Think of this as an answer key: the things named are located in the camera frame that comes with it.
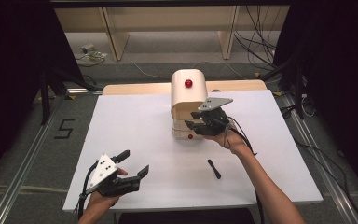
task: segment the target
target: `human arm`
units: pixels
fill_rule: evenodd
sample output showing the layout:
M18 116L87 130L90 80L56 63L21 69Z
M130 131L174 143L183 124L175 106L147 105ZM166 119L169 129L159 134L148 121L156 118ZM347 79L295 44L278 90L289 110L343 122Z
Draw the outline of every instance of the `human arm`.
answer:
M227 132L226 141L224 133L204 137L214 140L221 147L228 148L232 154L240 159L272 223L305 223L296 207L269 178L241 137L232 131Z
M118 168L119 175L127 175L128 173ZM109 210L110 207L117 203L120 196L104 197L98 191L91 193L89 204L83 216L79 220L79 224L94 224Z

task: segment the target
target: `red dot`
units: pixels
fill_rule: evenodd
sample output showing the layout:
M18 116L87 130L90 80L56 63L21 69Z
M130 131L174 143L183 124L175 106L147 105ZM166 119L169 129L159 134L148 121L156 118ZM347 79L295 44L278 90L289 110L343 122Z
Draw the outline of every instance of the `red dot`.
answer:
M186 86L187 88L191 88L191 87L193 86L193 81L190 80L190 79L186 80L186 81L185 81L185 86Z

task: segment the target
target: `black pen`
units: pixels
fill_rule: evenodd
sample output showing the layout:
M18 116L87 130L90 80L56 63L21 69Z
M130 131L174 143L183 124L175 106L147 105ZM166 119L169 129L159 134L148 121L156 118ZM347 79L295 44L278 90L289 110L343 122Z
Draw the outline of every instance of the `black pen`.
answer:
M213 169L214 174L216 175L216 177L217 177L218 179L220 179L222 176L220 175L220 173L219 173L219 172L216 170L216 168L214 167L213 162L212 162L211 160L208 160L208 163L211 165L211 167L212 167L212 169Z

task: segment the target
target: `black cable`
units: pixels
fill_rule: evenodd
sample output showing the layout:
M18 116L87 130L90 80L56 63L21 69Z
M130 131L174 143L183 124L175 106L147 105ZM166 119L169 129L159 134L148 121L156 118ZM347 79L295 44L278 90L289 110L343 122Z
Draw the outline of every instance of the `black cable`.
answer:
M289 105L279 108L284 119L289 119L292 116L292 110L296 109L295 105Z
M251 40L253 40L254 39L254 37L255 37L255 32L256 32L256 29L254 30L254 32L253 32L253 34L252 34L252 37L251 37ZM247 47L247 50L248 50L248 61L250 62L251 61L251 58L250 58L250 52L253 52L252 50L251 50L251 45L252 45L252 43L251 42L249 42L249 44L248 44L248 47Z
M270 49L276 49L276 47L273 46L273 45L266 45L266 44L263 44L263 43L261 43L261 42L255 41L255 40L248 39L248 38L242 36L238 31L236 31L235 33L236 33L236 35L238 35L241 39L244 39L244 40L246 40L246 41L249 41L249 42L252 42L252 43L255 43L255 44L259 44L259 45L264 45L264 46L266 46L267 48L270 48Z
M342 186L338 182L337 178L324 165L322 165L322 163L314 155L312 155L308 150L306 150L306 152L308 152L312 156L312 158L314 160L316 160L321 165L321 167L336 181L338 186L344 191L345 195L347 196L348 200L350 201L351 205L353 206L353 209L358 214L358 208L357 208L356 204L353 202L353 199L351 198L351 194L350 194L349 189L348 189L347 175L342 170L342 168L335 161L333 161L329 156L327 156L322 150L320 150L319 148L301 144L294 137L293 137L293 139L295 140L295 143L297 145L301 146L301 147L308 147L308 148L311 148L311 149L313 149L315 151L320 152L322 154L322 156L324 156L326 159L328 159L331 163L333 163L338 168L338 170L342 173L342 176L343 176L343 179L344 179L344 186Z
M116 216L116 212L113 213L113 224L117 224L117 216Z
M262 59L260 56L258 56L256 53L254 53L251 49L249 49L249 47L246 47L239 39L238 37L236 36L236 34L234 34L234 37L238 40L238 42L240 43L240 45L246 49L248 52L252 53L256 58L258 58L259 60L261 60L262 62L266 63L267 65L271 66L272 68L275 68L276 66L272 63L269 63L267 62L266 60ZM263 67L259 67L259 66L256 66L253 64L253 66L257 67L257 68L262 68L262 69L266 69L266 68L263 68Z
M230 128L230 130L231 130L232 132L236 133L237 135L239 135L239 136L243 139L243 141L246 143L246 145L248 146L248 148L251 149L252 153L253 153L254 155L256 155L256 153L254 153L254 151L253 151L253 149L252 149L251 143L249 142L249 140L248 140L244 135L242 135L240 132L238 132L238 131L235 130L234 128Z
M87 199L88 194L86 193L86 189L87 189L87 183L89 183L89 178L91 175L91 172L97 167L98 162L96 161L90 168L89 171L87 172L86 178L84 180L84 184L83 184L83 190L82 193L79 195L79 202L78 202L78 220L80 220L80 218L83 216L83 210L84 210L84 202Z
M246 6L246 10L247 10L247 12L248 12L248 14L249 14L249 17L251 18L252 24L254 25L255 32L258 34L258 36L260 36L262 42L265 43L265 44L271 45L268 41L266 41L266 40L263 38L262 34L261 34L260 31L258 30L257 25L256 25L256 23L255 23L255 20L254 20L254 18L252 17L252 14L251 14L251 12L249 11L249 8L248 8L247 6Z
M72 211L72 215L69 217L69 220L67 221L67 223L72 223L72 219L74 218L75 213L77 212L78 206L79 206L79 202L77 202L77 205L76 205L75 209Z
M263 22L260 23L260 12L261 12L261 7L260 6L257 6L257 22L259 24L259 30L260 30L260 34L262 36L262 42L265 42L265 39L263 37L263 32L264 32L264 22L266 21L266 17L267 17L267 14L269 13L269 9L270 9L271 6L268 6L267 8L267 12L266 12L266 15L264 15L264 20ZM264 52L266 53L267 55L267 58L268 58L268 61L270 63L272 63L269 55L273 58L273 54L271 53L271 51L269 51L269 48L266 48L265 45L262 45L263 46L263 49L264 49Z
M83 75L83 77L88 77L91 81L92 81L92 84L94 84L94 86L97 85L97 82L94 80L94 78L92 78L91 76L88 76L88 75Z
M271 28L270 28L270 30L269 30L269 33L268 33L268 41L269 41L269 36L271 35L271 32L272 32L272 29L274 28L275 22L277 21L278 16L279 16L279 14L281 13L281 8L282 8L282 6L279 6L278 13L277 13L277 15L275 16L274 22L272 23Z
M244 136L246 139L248 139L248 137L246 136L246 134L245 134L245 132L243 131L243 129L242 129L242 127L240 126L240 124L239 124L234 118L232 118L232 117L228 117L228 118L231 119L232 121L234 121L234 123L240 128L240 130L241 130L243 136Z
M255 193L255 200L257 201L257 208L258 208L258 213L260 215L260 223L264 224L265 220L264 220L264 210L263 210L263 204L260 201L260 198L258 197L257 192Z
M230 130L230 129L231 129L231 124L228 123L225 127L225 137L224 137L224 142L223 142L223 147L225 147L227 149L231 148L231 144L229 143L229 140L227 138L228 130Z
M51 69L51 71L53 71L54 73L56 73L60 77L68 79L68 80L74 82L75 84L86 88L89 91L101 91L102 90L102 88L94 87L94 86L90 85L89 83L84 82L83 80L80 80L80 79L78 79L76 77L73 77L73 76L67 74L66 72L62 71L60 68L50 67L49 69Z

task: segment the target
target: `white table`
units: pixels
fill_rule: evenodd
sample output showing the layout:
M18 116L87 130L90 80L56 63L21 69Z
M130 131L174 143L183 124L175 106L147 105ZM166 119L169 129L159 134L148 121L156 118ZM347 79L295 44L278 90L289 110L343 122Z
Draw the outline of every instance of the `white table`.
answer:
M232 98L222 108L247 134L257 158L294 203L323 200L270 91L210 92ZM73 211L90 166L106 153L129 149L120 167L149 174L139 191L120 198L118 212L244 207L256 204L255 189L240 161L208 140L172 138L171 96L103 95L98 99L64 211ZM222 175L217 179L207 160Z

